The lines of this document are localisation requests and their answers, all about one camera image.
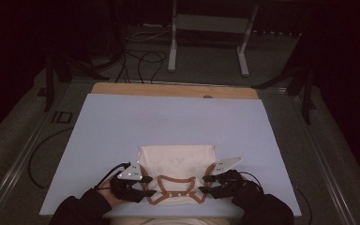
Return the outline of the grey metal floor rail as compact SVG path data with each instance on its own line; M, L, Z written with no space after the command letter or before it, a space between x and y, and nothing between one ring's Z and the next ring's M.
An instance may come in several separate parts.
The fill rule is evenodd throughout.
M301 100L299 99L299 97L294 97L294 96L290 96L289 100L293 106L293 109L296 112L296 117L298 121L301 123L301 126L304 132L306 133L311 151L313 152L317 167L322 176L322 180L325 183L331 201L337 210L337 214L342 225L356 225L353 214L351 213L349 205L346 203L346 200L338 184L338 181L334 176L328 164L328 161L324 156L323 150L318 142L318 139L314 134L311 125L307 124L301 113L301 109L302 109Z
M46 112L45 97L27 93L0 124L0 210L66 92L66 88L58 90L53 95L51 108Z

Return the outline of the person's left hand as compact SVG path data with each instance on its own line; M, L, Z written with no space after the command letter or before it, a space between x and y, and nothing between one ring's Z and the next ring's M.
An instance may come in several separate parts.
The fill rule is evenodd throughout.
M111 179L107 179L101 185L99 185L97 188L97 192L103 196L103 198L108 202L111 207L115 207L119 204L125 203L125 201L117 199L111 193L110 181Z

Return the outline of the black floor bracket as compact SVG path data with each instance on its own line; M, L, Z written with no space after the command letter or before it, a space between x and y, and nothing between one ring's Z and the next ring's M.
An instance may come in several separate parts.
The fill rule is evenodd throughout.
M51 122L53 124L69 124L72 120L72 112L55 112Z

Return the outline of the black metal stand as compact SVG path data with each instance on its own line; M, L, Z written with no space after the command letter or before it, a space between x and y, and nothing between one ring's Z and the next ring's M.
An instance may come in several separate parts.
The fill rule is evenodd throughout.
M48 112L54 102L54 75L62 83L69 83L72 76L70 75L65 57L57 52L48 52L45 60L45 82L44 88L40 88L37 95L45 97L44 111Z
M308 47L308 42L311 39L312 35L304 32L299 37L282 71L276 77L268 80L267 82L253 85L254 89L266 89L276 83L291 78L292 80L286 88L286 93L289 96L295 97L301 91L304 91L302 95L303 100L301 114L308 125L311 124L309 111L312 106L311 92L314 75L313 59L311 58L311 51Z

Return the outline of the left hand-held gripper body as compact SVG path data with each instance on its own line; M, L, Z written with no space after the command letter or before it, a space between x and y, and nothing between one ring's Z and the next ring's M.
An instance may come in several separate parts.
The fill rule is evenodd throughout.
M123 171L118 171L110 180L112 194L119 200L139 203L146 194L133 186L142 181L140 166L138 164L122 163Z

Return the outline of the person's right hand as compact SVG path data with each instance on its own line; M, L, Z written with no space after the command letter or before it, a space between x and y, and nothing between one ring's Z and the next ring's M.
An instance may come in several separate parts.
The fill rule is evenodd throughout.
M261 187L243 176L242 186L236 191L232 200L240 203L255 202L258 201L262 195Z

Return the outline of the cream baby bodysuit brown trim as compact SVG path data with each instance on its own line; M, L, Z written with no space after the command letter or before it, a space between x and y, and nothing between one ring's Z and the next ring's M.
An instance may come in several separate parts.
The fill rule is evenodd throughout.
M203 177L217 163L214 145L146 145L139 148L142 175L153 180L144 190L155 190L147 201L152 205L204 203L207 195L199 187L208 186Z

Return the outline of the white metal stand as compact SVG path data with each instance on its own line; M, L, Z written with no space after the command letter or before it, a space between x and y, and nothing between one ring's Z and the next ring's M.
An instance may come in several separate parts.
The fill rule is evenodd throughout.
M175 71L176 55L177 55L177 30L192 30L192 31L206 31L206 32L222 32L243 34L244 39L241 45L236 48L236 53L239 61L241 75L243 77L249 76L248 64L246 60L246 48L250 38L253 24L258 12L259 6L252 5L252 10L247 19L231 18L231 17L216 17L203 15L179 14L177 12L177 0L172 0L172 26L171 26L171 47L169 52L168 70Z

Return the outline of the light blue table mat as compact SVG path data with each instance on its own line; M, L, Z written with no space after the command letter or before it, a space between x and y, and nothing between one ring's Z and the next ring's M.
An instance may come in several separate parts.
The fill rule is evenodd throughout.
M135 161L141 145L213 144L216 156L242 158L265 192L301 210L263 103L258 99L87 96L44 203L52 215L80 197L114 166Z

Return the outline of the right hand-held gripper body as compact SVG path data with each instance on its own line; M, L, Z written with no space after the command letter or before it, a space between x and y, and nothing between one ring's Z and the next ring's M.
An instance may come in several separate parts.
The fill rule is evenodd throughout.
M233 168L242 160L242 157L233 157L217 161L212 173L214 181L218 182L218 186L212 188L215 199L232 197L244 185L246 179Z

